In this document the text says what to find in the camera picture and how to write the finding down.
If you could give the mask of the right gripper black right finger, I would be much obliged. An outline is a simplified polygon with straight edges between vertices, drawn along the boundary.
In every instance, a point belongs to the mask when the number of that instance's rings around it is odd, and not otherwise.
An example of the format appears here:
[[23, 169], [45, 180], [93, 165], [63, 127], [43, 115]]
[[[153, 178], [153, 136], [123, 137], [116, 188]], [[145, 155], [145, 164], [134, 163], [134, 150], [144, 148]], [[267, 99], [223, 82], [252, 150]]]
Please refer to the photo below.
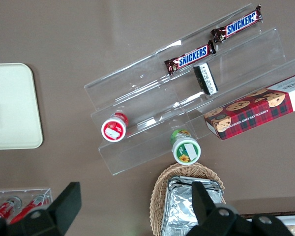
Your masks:
[[188, 236], [291, 236], [275, 216], [257, 214], [247, 221], [225, 205], [216, 206], [201, 182], [192, 183], [192, 207], [198, 221]]

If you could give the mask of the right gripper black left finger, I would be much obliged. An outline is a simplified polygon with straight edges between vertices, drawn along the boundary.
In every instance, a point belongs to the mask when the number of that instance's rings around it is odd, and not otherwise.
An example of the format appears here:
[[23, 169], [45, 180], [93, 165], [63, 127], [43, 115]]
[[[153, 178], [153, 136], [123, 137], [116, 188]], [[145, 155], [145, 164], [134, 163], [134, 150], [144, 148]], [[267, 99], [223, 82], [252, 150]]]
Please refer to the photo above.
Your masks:
[[81, 185], [71, 182], [48, 206], [34, 208], [20, 221], [9, 224], [7, 236], [63, 236], [82, 207]]

